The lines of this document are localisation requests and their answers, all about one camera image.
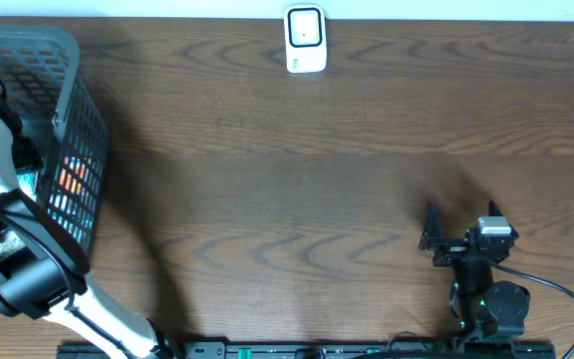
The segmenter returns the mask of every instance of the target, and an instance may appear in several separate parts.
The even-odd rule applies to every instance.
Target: green led light
[[[251,349],[247,348],[238,349],[238,359],[251,359]]]

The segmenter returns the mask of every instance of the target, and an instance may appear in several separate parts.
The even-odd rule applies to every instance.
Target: gray plastic basket
[[[44,160],[36,201],[90,252],[110,152],[108,129],[79,76],[72,35],[0,25],[0,77]]]

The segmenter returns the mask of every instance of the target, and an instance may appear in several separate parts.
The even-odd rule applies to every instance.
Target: black bracket
[[[87,290],[84,275],[90,263],[86,254],[38,204],[17,188],[0,194],[0,213],[36,237],[16,233],[25,247],[0,261],[0,313],[24,313],[33,319],[48,314],[50,305],[68,294],[64,273],[75,293]],[[0,230],[12,229],[2,224]],[[63,263],[64,273],[37,241]]]
[[[504,218],[493,200],[488,203],[488,217]],[[441,226],[437,220],[435,205],[430,202],[427,207],[425,230],[420,240],[419,249],[434,250],[434,266],[453,266],[466,256],[470,246],[475,243],[480,253],[493,262],[499,263],[508,258],[508,250],[513,247],[515,240],[519,238],[515,228],[508,222],[506,224],[510,227],[510,233],[485,234],[476,226],[468,228],[461,238],[444,238]]]

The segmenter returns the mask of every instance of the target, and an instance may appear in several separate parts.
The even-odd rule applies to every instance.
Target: wood grain
[[[506,265],[574,290],[574,24],[331,21],[327,70],[298,76],[279,21],[0,23],[79,41],[113,143],[93,272],[165,330],[442,333],[451,272],[417,252],[429,199],[461,234],[495,198],[521,234]],[[510,279],[532,294],[525,338],[565,352],[574,302]],[[0,317],[2,358],[64,340]]]

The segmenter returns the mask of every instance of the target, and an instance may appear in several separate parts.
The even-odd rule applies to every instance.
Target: white device
[[[317,5],[295,5],[285,11],[287,70],[323,71],[327,66],[325,13]]]

